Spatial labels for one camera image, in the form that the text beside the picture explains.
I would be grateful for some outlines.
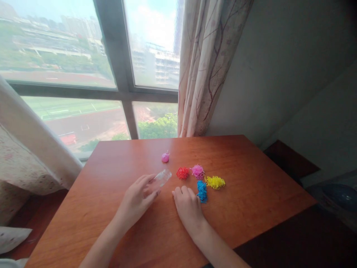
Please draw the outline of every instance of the white wall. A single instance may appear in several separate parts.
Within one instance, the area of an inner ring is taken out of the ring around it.
[[[255,0],[206,135],[261,144],[357,57],[336,0]]]
[[[357,169],[357,61],[293,116],[262,149],[280,139],[321,168],[304,187]],[[345,183],[353,186],[357,176]]]

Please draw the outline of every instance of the yellow rubber band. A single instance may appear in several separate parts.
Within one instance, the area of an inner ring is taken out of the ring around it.
[[[205,176],[205,182],[208,186],[211,186],[215,190],[218,190],[226,185],[225,181],[218,176],[213,176],[212,178]]]

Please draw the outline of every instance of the floral curtain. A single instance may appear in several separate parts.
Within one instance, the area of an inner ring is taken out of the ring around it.
[[[186,1],[178,136],[205,134],[253,0]]]
[[[69,189],[81,162],[0,76],[0,225],[31,193]]]

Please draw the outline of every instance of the person's left hand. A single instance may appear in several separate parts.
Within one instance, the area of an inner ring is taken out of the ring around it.
[[[142,175],[125,192],[124,198],[116,212],[114,219],[129,230],[150,207],[160,190],[145,195],[146,186],[152,182],[156,174]]]

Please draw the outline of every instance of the window pane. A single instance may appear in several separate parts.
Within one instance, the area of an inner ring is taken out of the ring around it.
[[[92,0],[0,0],[0,74],[115,88]]]
[[[184,0],[124,0],[136,86],[179,87]]]
[[[177,138],[177,103],[133,102],[140,139]]]
[[[130,139],[121,101],[22,98],[79,158],[88,157],[99,141]]]

